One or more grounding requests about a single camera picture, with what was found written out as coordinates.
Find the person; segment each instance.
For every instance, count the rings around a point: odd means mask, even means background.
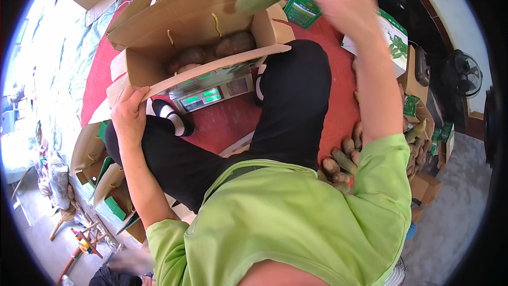
[[[315,0],[357,47],[363,150],[354,194],[318,181],[331,71],[315,42],[272,55],[259,80],[251,147],[229,158],[187,143],[189,124],[148,87],[118,95],[106,147],[125,171],[158,285],[382,284],[410,226],[410,150],[376,0]],[[197,213],[179,221],[164,193]]]

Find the yellow rope handle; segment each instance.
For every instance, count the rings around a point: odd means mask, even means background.
[[[220,30],[219,30],[219,18],[217,18],[217,15],[214,13],[212,13],[212,17],[213,17],[213,19],[215,19],[215,29],[217,30],[219,37],[222,38],[222,34],[220,33]]]
[[[175,42],[173,41],[173,38],[171,37],[171,34],[169,33],[169,30],[168,30],[168,38],[169,38],[169,41],[171,41],[171,44],[173,46],[175,46]]]

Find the green digital display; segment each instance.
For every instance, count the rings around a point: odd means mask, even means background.
[[[213,96],[207,97],[205,100],[207,102],[211,102],[211,101],[217,100],[217,99],[220,99],[220,95],[213,95]]]
[[[217,89],[211,89],[211,90],[209,90],[209,91],[204,92],[204,93],[203,93],[203,96],[204,96],[204,97],[207,97],[207,96],[212,95],[212,94],[215,94],[215,93],[217,93]]]
[[[198,100],[198,97],[197,96],[193,96],[193,97],[189,97],[188,99],[186,99],[184,102],[185,104],[189,104],[195,100]]]

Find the green box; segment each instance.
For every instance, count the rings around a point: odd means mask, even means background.
[[[288,20],[308,29],[323,13],[313,0],[289,0],[284,8]]]
[[[446,143],[452,134],[453,134],[453,123],[444,122],[444,126],[442,128],[439,140]]]
[[[404,98],[403,114],[405,116],[416,117],[416,104],[419,101],[419,97],[406,95]]]
[[[437,152],[437,141],[441,137],[441,129],[434,128],[434,133],[432,134],[432,148],[430,149],[430,154],[435,155]]]

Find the green t-shirt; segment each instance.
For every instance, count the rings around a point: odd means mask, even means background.
[[[207,191],[190,226],[167,219],[146,231],[157,285],[236,285],[265,259],[330,285],[383,284],[410,226],[409,155],[402,134],[366,145],[354,195],[318,181],[309,168],[238,162]],[[264,168],[224,182],[246,166]]]

